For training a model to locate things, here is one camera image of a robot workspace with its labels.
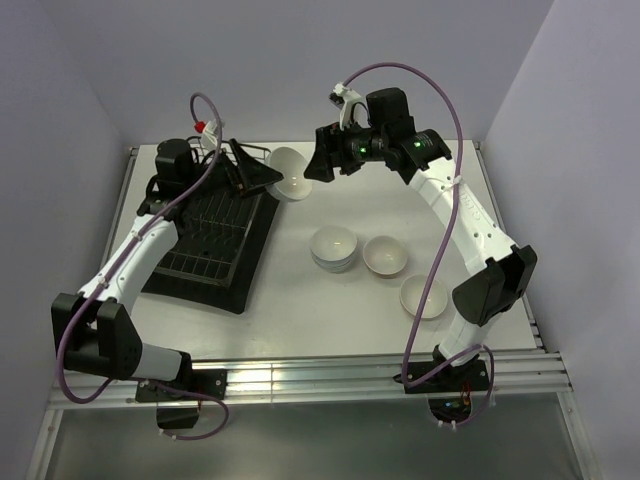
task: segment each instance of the black dish rack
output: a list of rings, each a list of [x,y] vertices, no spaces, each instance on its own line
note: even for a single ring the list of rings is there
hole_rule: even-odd
[[[270,153],[242,147],[258,160]],[[226,146],[225,151],[233,160]],[[143,291],[244,312],[278,204],[268,193],[241,199],[219,192],[193,200],[183,214],[183,235]]]

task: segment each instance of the cable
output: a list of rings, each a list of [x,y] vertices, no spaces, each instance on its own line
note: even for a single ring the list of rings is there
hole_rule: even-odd
[[[211,163],[209,163],[209,165],[207,166],[207,169],[200,176],[200,178],[196,180],[196,182],[193,185],[191,185],[187,190],[185,190],[177,198],[169,202],[164,208],[162,208],[157,214],[155,214],[153,218],[151,218],[146,224],[144,224],[144,226],[138,232],[138,235],[136,235],[134,238],[131,239],[131,241],[127,244],[127,246],[122,251],[122,253],[113,262],[113,265],[111,266],[111,268],[104,274],[104,276],[102,277],[103,278],[102,283],[98,284],[95,290],[91,292],[89,297],[80,306],[78,311],[73,315],[73,317],[71,317],[71,321],[67,325],[67,328],[65,329],[64,333],[62,334],[62,338],[60,339],[60,345],[58,345],[58,357],[56,359],[56,376],[58,378],[58,383],[60,384],[60,390],[62,390],[62,393],[64,393],[65,397],[67,397],[70,401],[74,403],[86,404],[86,403],[92,402],[93,400],[95,400],[100,396],[100,394],[104,391],[105,388],[107,388],[109,383],[111,383],[112,381],[112,379],[105,380],[105,382],[93,394],[91,394],[86,398],[78,397],[71,391],[64,375],[64,356],[65,356],[65,352],[67,351],[67,346],[69,344],[69,340],[71,339],[71,335],[75,326],[78,324],[78,322],[82,318],[83,314],[87,311],[89,306],[93,304],[94,301],[96,301],[100,293],[102,293],[105,287],[109,284],[109,281],[111,281],[111,279],[117,273],[117,271],[120,269],[123,263],[127,260],[127,258],[129,258],[129,255],[131,255],[131,252],[134,250],[136,245],[142,240],[144,235],[151,229],[151,227],[153,227],[153,225],[159,219],[161,219],[164,216],[165,213],[167,213],[169,210],[174,208],[177,204],[182,202],[185,198],[187,198],[189,195],[195,192],[198,189],[198,187],[200,187],[200,185],[202,185],[202,183],[206,180],[207,176],[209,176],[209,174],[212,172],[213,167],[215,166],[215,164],[218,161],[218,158],[220,157],[220,152],[222,150],[222,121],[220,119],[220,115],[218,114],[218,110],[216,109],[213,102],[209,99],[209,97],[207,97],[203,93],[196,92],[191,96],[191,99],[189,100],[189,108],[191,110],[191,115],[194,116],[194,118],[195,118],[195,113],[194,113],[193,104],[196,98],[201,98],[202,100],[205,101],[205,103],[209,106],[209,108],[211,108],[211,111],[213,112],[213,116],[215,117],[217,122],[216,137],[218,138],[219,141],[216,146],[215,152],[213,154],[213,160],[211,161]]]
[[[442,97],[442,100],[444,100],[444,103],[447,105],[447,108],[449,109],[449,112],[451,113],[451,118],[453,119],[453,123],[454,123],[455,128],[456,128],[456,136],[457,136],[457,141],[458,141],[458,152],[456,154],[454,177],[459,177],[460,176],[460,171],[462,169],[462,149],[463,149],[462,125],[460,124],[460,119],[458,118],[458,114],[456,113],[456,109],[454,108],[453,103],[451,103],[451,100],[449,99],[447,94],[444,92],[444,90],[442,90],[442,88],[440,88],[440,86],[434,80],[432,80],[431,77],[429,77],[426,74],[422,73],[417,68],[411,67],[409,65],[405,65],[403,63],[381,62],[381,63],[374,63],[372,65],[369,65],[367,67],[364,67],[364,68],[358,70],[353,75],[348,77],[343,82],[343,84],[346,87],[351,82],[353,82],[356,78],[358,78],[360,75],[362,75],[362,74],[364,74],[366,72],[369,72],[371,70],[375,70],[375,69],[378,69],[378,68],[386,68],[386,67],[399,68],[401,70],[406,70],[406,71],[408,71],[410,73],[413,73],[414,75],[417,75],[418,77],[423,79],[425,82],[427,82],[429,85],[431,85],[433,87],[433,89],[436,92],[438,92],[440,97]],[[406,388],[417,387],[418,385],[426,382],[428,379],[430,379],[431,377],[436,375],[438,372],[442,371],[445,367],[451,365],[458,358],[462,358],[463,356],[465,356],[465,355],[467,355],[467,354],[469,354],[471,352],[479,350],[480,348],[484,348],[487,351],[487,353],[489,354],[489,359],[491,361],[491,381],[490,381],[490,384],[489,384],[489,390],[487,391],[487,395],[485,396],[485,399],[482,402],[482,405],[478,409],[478,412],[474,413],[473,415],[471,415],[464,422],[461,422],[461,423],[458,424],[458,425],[464,425],[466,423],[469,423],[469,421],[471,421],[473,418],[475,418],[477,416],[477,414],[481,413],[482,411],[484,411],[486,409],[486,406],[488,405],[490,397],[491,397],[491,393],[493,391],[493,380],[494,380],[493,364],[494,364],[494,359],[493,359],[493,353],[491,352],[491,350],[488,347],[486,347],[484,345],[482,345],[482,346],[481,345],[473,345],[472,347],[469,347],[466,350],[463,350],[462,352],[454,355],[453,357],[451,357],[450,359],[448,359],[447,361],[445,361],[441,365],[439,365],[437,368],[435,368],[431,372],[428,372],[428,373],[424,374],[420,378],[418,378],[416,380],[409,380],[409,378],[408,378],[409,358],[411,357],[411,350],[413,349],[413,344],[415,343],[416,336],[418,334],[418,328],[420,327],[420,320],[421,320],[421,317],[422,317],[422,312],[424,311],[424,306],[427,303],[427,298],[429,296],[429,292],[431,290],[431,286],[433,285],[433,280],[435,279],[436,273],[438,271],[438,267],[440,266],[440,262],[442,261],[442,257],[444,256],[444,252],[447,249],[447,245],[449,244],[449,240],[451,240],[451,234],[453,233],[453,227],[454,227],[454,225],[456,223],[456,218],[458,216],[458,209],[459,209],[459,206],[460,206],[460,197],[458,195],[459,189],[460,189],[460,185],[458,183],[455,183],[453,185],[453,208],[451,210],[451,217],[449,219],[449,223],[447,224],[447,228],[445,230],[444,236],[442,237],[442,242],[440,244],[440,247],[438,248],[438,252],[436,253],[436,257],[435,257],[435,259],[433,261],[433,264],[431,265],[431,270],[429,270],[429,275],[427,275],[427,281],[425,283],[424,290],[422,291],[422,297],[420,298],[420,303],[418,304],[418,310],[416,311],[416,316],[415,316],[415,318],[413,320],[413,324],[411,325],[411,333],[409,334],[409,338],[407,339],[407,346],[405,348],[404,356],[402,358],[401,378],[402,378],[402,383]]]

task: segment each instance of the white table surface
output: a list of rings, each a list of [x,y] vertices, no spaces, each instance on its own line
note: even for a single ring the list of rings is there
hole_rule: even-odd
[[[307,158],[314,149],[312,142],[259,145],[272,150],[290,146]],[[455,156],[455,144],[449,142],[449,146]],[[495,218],[472,142],[466,141],[464,148],[463,178]],[[115,246],[129,232],[147,181],[155,173],[155,153],[155,145],[140,147],[118,219]],[[330,184],[315,182],[306,200],[280,206],[242,315],[142,294],[132,318],[143,341],[186,351],[197,359],[403,352],[412,318],[400,305],[399,287],[408,276],[428,272],[444,227],[426,203],[382,164],[365,165],[351,177],[336,176]],[[309,254],[309,238],[328,224],[344,225],[358,236],[359,256],[350,270],[341,274],[319,269]],[[383,234],[395,236],[409,250],[409,264],[396,279],[375,278],[362,261],[364,243]],[[449,295],[467,278],[453,243],[437,278]],[[454,314],[449,300],[440,317],[422,322],[415,352],[431,352],[441,341]],[[522,301],[502,316],[486,343],[496,350],[536,348]]]

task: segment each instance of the lavender wall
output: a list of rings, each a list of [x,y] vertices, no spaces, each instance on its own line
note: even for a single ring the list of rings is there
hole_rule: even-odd
[[[484,152],[606,478],[640,471],[640,3],[555,0]]]
[[[122,178],[119,134],[34,0],[0,14],[0,448],[23,478],[53,379],[49,308],[98,266]]]
[[[188,94],[213,96],[230,135],[308,140],[336,112],[336,82],[381,60],[423,68],[484,138],[552,0],[41,0],[131,143],[190,134]],[[406,73],[419,125],[454,137],[436,94]]]

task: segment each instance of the black plastic bracket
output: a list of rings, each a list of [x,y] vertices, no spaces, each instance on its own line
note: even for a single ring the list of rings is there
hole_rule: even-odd
[[[467,322],[482,327],[524,295],[538,257],[529,245],[512,251],[497,262],[489,259],[484,270],[453,289],[453,303]]]
[[[411,362],[407,374],[411,379],[417,379],[422,375],[442,364],[442,360],[430,362]],[[396,383],[402,383],[400,374],[393,377]],[[419,393],[451,393],[460,392],[467,386],[472,391],[483,391],[489,388],[489,374],[483,360],[476,356],[473,360],[460,367],[448,367],[435,375],[430,380],[413,388],[404,387],[404,393],[408,395]]]
[[[193,370],[189,376],[189,384],[187,386],[177,382],[168,382],[167,386],[223,400],[227,390],[227,370],[222,368]],[[136,402],[138,403],[175,402],[178,400],[193,399],[168,393],[152,384],[138,384],[136,389]]]

